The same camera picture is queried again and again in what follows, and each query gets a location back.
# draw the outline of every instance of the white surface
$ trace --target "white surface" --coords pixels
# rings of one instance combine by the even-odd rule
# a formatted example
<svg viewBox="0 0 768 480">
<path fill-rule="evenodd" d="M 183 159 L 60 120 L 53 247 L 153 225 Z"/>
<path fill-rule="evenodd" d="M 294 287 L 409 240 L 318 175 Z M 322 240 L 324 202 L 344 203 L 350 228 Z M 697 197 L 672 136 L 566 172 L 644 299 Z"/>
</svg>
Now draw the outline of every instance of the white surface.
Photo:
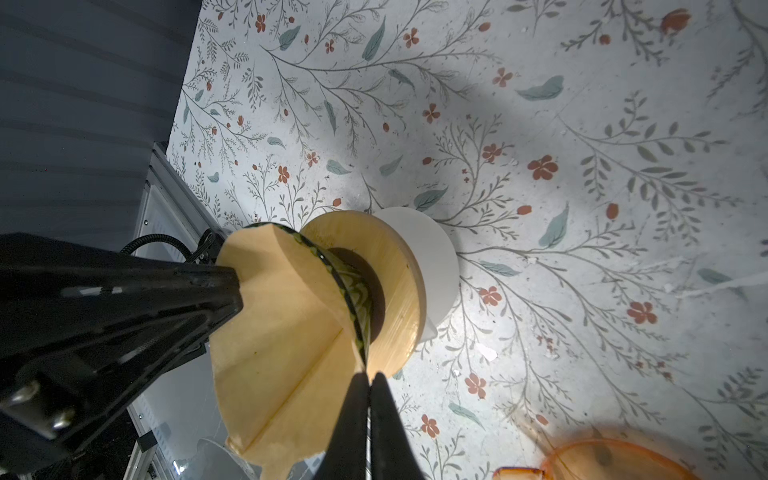
<svg viewBox="0 0 768 480">
<path fill-rule="evenodd" d="M 139 237 L 150 233 L 165 233 L 182 242 L 194 252 L 197 249 L 197 238 L 184 227 L 181 215 L 176 211 L 168 199 L 162 194 L 160 188 L 152 185 L 147 197 L 146 210 L 139 218 Z M 151 258 L 153 260 L 166 260 L 170 262 L 184 262 L 184 256 L 171 245 L 162 242 L 149 243 L 136 251 L 137 257 Z"/>
<path fill-rule="evenodd" d="M 395 229 L 416 257 L 427 296 L 427 323 L 419 341 L 437 337 L 437 326 L 458 295 L 458 260 L 451 239 L 433 219 L 412 208 L 385 208 L 373 216 Z"/>
</svg>

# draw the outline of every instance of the leafy branch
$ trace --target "leafy branch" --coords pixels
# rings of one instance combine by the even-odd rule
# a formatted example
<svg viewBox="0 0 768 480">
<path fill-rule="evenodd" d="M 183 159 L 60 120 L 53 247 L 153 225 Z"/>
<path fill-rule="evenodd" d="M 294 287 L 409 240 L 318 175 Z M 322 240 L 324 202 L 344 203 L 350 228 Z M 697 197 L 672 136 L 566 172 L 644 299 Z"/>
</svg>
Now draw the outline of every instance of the leafy branch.
<svg viewBox="0 0 768 480">
<path fill-rule="evenodd" d="M 533 36 L 536 35 L 536 27 L 541 17 L 554 18 L 560 15 L 557 8 L 563 8 L 566 5 L 564 0 L 515 0 L 517 3 L 507 7 L 508 12 L 523 12 L 533 8 L 534 23 Z"/>
<path fill-rule="evenodd" d="M 750 44 L 748 47 L 737 52 L 736 63 L 717 81 L 715 87 L 712 88 L 707 95 L 707 100 L 709 101 L 714 98 L 721 90 L 738 77 L 744 68 L 748 67 L 753 61 L 757 61 L 762 67 L 762 71 L 756 82 L 758 87 L 756 92 L 757 101 L 752 105 L 750 111 L 743 113 L 742 115 L 758 114 L 760 118 L 765 118 L 766 111 L 768 111 L 768 49 L 766 49 L 765 44 L 760 41 L 758 32 L 761 32 L 764 35 L 768 33 L 768 27 L 747 17 L 739 8 L 739 3 L 736 0 L 730 0 L 730 8 L 733 11 L 733 15 L 736 17 L 736 20 L 739 22 L 740 30 L 746 32 Z"/>
<path fill-rule="evenodd" d="M 659 159 L 649 147 L 655 145 L 662 154 L 667 156 L 675 155 L 675 150 L 669 146 L 670 141 L 679 141 L 683 149 L 688 153 L 695 153 L 697 145 L 704 153 L 711 152 L 711 148 L 716 145 L 726 144 L 723 140 L 708 140 L 711 135 L 709 131 L 701 131 L 695 135 L 685 136 L 677 134 L 679 125 L 673 122 L 667 129 L 666 134 L 657 133 L 657 123 L 652 123 L 643 128 L 643 133 L 633 130 L 637 122 L 647 121 L 647 115 L 638 115 L 638 110 L 643 106 L 646 98 L 637 100 L 640 92 L 636 91 L 625 98 L 628 103 L 624 107 L 624 113 L 628 117 L 622 117 L 618 122 L 618 129 L 615 131 L 612 124 L 605 126 L 604 137 L 591 137 L 581 132 L 577 132 L 569 126 L 562 118 L 563 125 L 586 147 L 591 151 L 591 155 L 581 160 L 580 165 L 584 167 L 584 176 L 587 180 L 585 187 L 590 187 L 588 193 L 595 193 L 597 199 L 603 197 L 603 180 L 608 179 L 612 172 L 612 167 L 619 167 L 630 174 L 627 181 L 627 189 L 630 193 L 637 192 L 643 201 L 650 203 L 654 210 L 654 221 L 656 223 L 654 235 L 655 240 L 669 240 L 671 236 L 679 234 L 686 241 L 686 246 L 698 243 L 696 234 L 701 230 L 697 226 L 701 220 L 693 213 L 696 210 L 694 205 L 704 207 L 711 203 L 715 208 L 720 207 L 721 203 L 729 204 L 733 207 L 742 200 L 737 197 L 723 196 L 716 192 L 710 193 L 706 187 L 703 187 L 696 180 L 690 180 L 688 173 L 671 167 L 653 166 L 640 170 L 628 167 L 624 162 L 602 150 L 607 147 L 633 147 L 637 154 L 645 161 L 657 164 Z M 642 137 L 639 140 L 626 141 L 625 138 Z"/>
<path fill-rule="evenodd" d="M 605 7 L 603 17 L 589 22 L 589 25 L 593 27 L 590 31 L 581 34 L 574 39 L 560 43 L 560 45 L 565 48 L 565 51 L 568 51 L 573 47 L 576 47 L 578 50 L 590 38 L 594 45 L 597 43 L 598 37 L 602 35 L 605 25 L 608 25 L 615 18 L 621 17 L 621 21 L 624 23 L 621 39 L 627 41 L 631 38 L 632 44 L 634 45 L 634 52 L 637 56 L 643 55 L 645 61 L 649 61 L 653 58 L 657 65 L 661 65 L 661 63 L 666 60 L 666 58 L 662 56 L 664 53 L 662 49 L 654 50 L 653 40 L 645 40 L 642 38 L 646 33 L 653 32 L 658 32 L 663 36 L 661 28 L 654 23 L 653 17 L 644 15 L 642 10 L 633 10 L 627 6 L 627 0 L 604 0 L 601 3 L 601 7 Z"/>
<path fill-rule="evenodd" d="M 709 416 L 709 422 L 699 427 L 702 440 L 707 443 L 704 451 L 713 470 L 726 470 L 728 465 L 728 447 L 733 447 L 754 471 L 757 478 L 768 478 L 768 441 L 752 432 L 731 432 L 720 422 L 707 405 L 736 406 L 750 422 L 763 422 L 768 416 L 764 407 L 768 406 L 768 392 L 755 394 L 753 387 L 763 373 L 761 368 L 746 367 L 735 376 L 728 375 L 723 388 L 717 390 L 720 400 L 709 400 L 696 396 L 684 389 L 685 393 Z"/>
<path fill-rule="evenodd" d="M 501 126 L 501 115 L 495 115 L 490 122 L 481 122 L 477 118 L 468 122 L 466 127 L 451 123 L 444 127 L 438 136 L 435 145 L 440 158 L 434 160 L 435 169 L 459 162 L 466 168 L 462 173 L 467 175 L 465 181 L 472 184 L 469 196 L 464 205 L 453 215 L 447 218 L 435 219 L 447 227 L 466 229 L 478 234 L 478 229 L 489 227 L 494 233 L 498 233 L 502 239 L 517 238 L 517 234 L 510 228 L 508 222 L 519 217 L 509 209 L 511 198 L 505 196 L 502 191 L 510 181 L 510 173 L 497 175 L 487 188 L 482 188 L 475 196 L 480 184 L 480 171 L 486 164 L 493 164 L 497 155 L 505 155 L 505 151 L 514 147 L 513 144 L 502 142 L 500 146 L 491 149 L 487 145 L 490 135 L 496 134 Z M 479 217 L 470 222 L 462 220 L 466 212 L 471 211 Z"/>
</svg>

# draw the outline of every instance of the wooden disc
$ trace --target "wooden disc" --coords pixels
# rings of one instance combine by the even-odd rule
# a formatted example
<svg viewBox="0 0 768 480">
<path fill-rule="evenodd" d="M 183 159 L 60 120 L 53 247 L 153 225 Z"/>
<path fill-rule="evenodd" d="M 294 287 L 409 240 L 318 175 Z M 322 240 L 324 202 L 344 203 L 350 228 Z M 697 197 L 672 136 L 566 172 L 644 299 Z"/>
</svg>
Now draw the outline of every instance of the wooden disc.
<svg viewBox="0 0 768 480">
<path fill-rule="evenodd" d="M 235 269 L 243 297 L 210 336 L 227 445 L 262 478 L 285 478 L 326 449 L 362 371 L 350 311 L 316 249 L 275 225 L 230 235 L 217 264 Z"/>
<path fill-rule="evenodd" d="M 362 257 L 381 284 L 385 311 L 371 342 L 368 375 L 395 375 L 408 361 L 424 330 L 426 293 L 419 265 L 406 242 L 378 218 L 351 210 L 320 215 L 301 234 L 325 249 L 343 248 Z"/>
</svg>

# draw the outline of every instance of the table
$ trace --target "table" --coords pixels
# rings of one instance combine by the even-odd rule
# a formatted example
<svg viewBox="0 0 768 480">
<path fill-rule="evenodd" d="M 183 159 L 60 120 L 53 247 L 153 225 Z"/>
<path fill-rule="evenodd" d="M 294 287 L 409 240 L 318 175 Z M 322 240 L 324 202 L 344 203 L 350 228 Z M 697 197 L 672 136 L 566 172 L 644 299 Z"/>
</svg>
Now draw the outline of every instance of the table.
<svg viewBox="0 0 768 480">
<path fill-rule="evenodd" d="M 768 477 L 768 12 L 678 3 L 204 2 L 168 157 L 222 227 L 405 205 L 455 244 L 390 381 L 430 480 L 599 435 Z"/>
</svg>

